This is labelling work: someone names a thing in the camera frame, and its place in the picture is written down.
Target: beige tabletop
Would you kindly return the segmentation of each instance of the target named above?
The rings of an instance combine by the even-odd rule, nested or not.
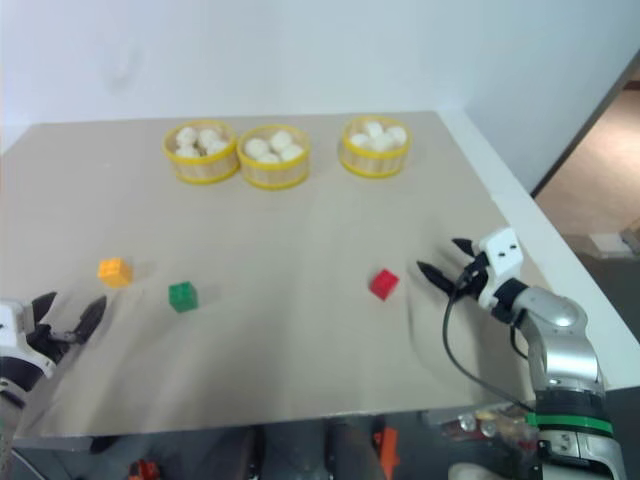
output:
[[[43,125],[3,159],[1,292],[57,290],[49,315],[72,328],[106,293],[90,342],[34,390],[21,437],[195,429],[346,412],[495,400],[451,365],[441,343],[444,294],[412,275],[424,259],[451,275],[467,261],[449,239],[504,226],[435,113],[394,114],[414,134],[399,175],[346,171],[337,142],[349,116],[228,118],[237,132],[289,123],[312,138],[312,172],[286,191],[240,175],[178,181],[161,151],[181,120]],[[111,290],[101,259],[134,282]],[[367,289],[388,268],[386,302]],[[544,285],[527,258],[525,281]],[[178,314],[167,287],[191,281],[200,308]],[[508,331],[472,301],[454,309],[462,363],[521,397],[526,364]]]

